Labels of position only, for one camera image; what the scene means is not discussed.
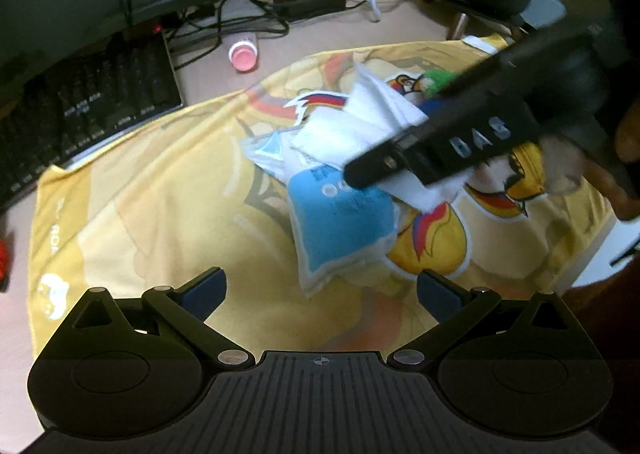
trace plastic bag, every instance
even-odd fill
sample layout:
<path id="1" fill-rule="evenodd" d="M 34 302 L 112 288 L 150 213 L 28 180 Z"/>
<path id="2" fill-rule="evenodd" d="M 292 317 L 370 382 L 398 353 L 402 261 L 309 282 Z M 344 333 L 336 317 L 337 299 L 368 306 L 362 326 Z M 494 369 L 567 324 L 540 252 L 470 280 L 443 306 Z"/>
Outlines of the plastic bag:
<path id="1" fill-rule="evenodd" d="M 240 142 L 240 147 L 249 160 L 283 183 L 286 183 L 286 173 L 282 153 L 282 134 L 287 130 L 297 131 L 300 128 L 276 130 L 260 136 L 245 138 Z"/>
<path id="2" fill-rule="evenodd" d="M 399 209 L 371 187 L 354 190 L 328 165 L 297 173 L 287 185 L 300 288 L 307 297 L 336 274 L 383 259 L 396 242 Z"/>

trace keyboard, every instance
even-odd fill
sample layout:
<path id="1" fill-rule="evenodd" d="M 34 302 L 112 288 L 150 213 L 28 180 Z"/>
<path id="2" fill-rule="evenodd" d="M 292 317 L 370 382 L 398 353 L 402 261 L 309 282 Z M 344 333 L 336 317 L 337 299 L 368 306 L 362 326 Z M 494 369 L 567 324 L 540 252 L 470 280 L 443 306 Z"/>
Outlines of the keyboard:
<path id="1" fill-rule="evenodd" d="M 48 166 L 68 168 L 181 106 L 160 33 L 56 64 L 0 118 L 0 207 L 32 190 Z"/>

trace plastic bottle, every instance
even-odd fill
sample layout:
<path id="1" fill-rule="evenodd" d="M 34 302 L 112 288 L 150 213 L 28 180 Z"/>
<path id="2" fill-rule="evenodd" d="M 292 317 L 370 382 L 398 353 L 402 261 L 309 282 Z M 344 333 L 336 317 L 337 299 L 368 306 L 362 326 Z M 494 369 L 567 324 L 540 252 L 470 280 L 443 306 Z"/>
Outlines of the plastic bottle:
<path id="1" fill-rule="evenodd" d="M 229 62 L 239 72 L 251 71 L 258 63 L 258 41 L 255 33 L 224 35 L 222 43 L 228 50 Z"/>

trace metal leg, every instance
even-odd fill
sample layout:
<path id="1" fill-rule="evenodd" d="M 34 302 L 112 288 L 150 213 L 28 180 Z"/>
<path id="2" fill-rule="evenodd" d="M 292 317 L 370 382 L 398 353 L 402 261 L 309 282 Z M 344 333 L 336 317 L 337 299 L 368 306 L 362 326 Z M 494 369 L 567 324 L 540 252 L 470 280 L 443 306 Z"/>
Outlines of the metal leg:
<path id="1" fill-rule="evenodd" d="M 466 25 L 469 24 L 467 14 L 456 14 L 453 24 L 449 27 L 447 40 L 460 40 L 465 36 Z"/>

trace yellow towel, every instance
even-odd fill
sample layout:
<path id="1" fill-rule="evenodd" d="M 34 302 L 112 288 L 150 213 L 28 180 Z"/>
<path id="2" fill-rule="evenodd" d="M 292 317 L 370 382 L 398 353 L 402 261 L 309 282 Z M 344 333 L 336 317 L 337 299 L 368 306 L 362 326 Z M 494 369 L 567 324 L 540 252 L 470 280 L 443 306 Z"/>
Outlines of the yellow towel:
<path id="1" fill-rule="evenodd" d="M 136 297 L 212 266 L 226 271 L 228 293 L 207 324 L 256 357 L 268 349 L 386 355 L 435 324 L 415 295 L 422 268 L 510 298 L 553 286 L 610 209 L 588 184 L 547 197 L 533 144 L 504 160 L 497 184 L 495 175 L 479 174 L 452 204 L 431 214 L 405 211 L 387 264 L 336 277 L 310 300 L 296 278 L 286 191 L 239 146 L 291 126 L 316 105 L 340 108 L 355 62 L 411 96 L 426 69 L 460 71 L 484 57 L 460 42 L 313 55 L 250 90 L 148 124 L 77 170 L 47 170 L 30 245 L 34 353 L 89 287 Z"/>

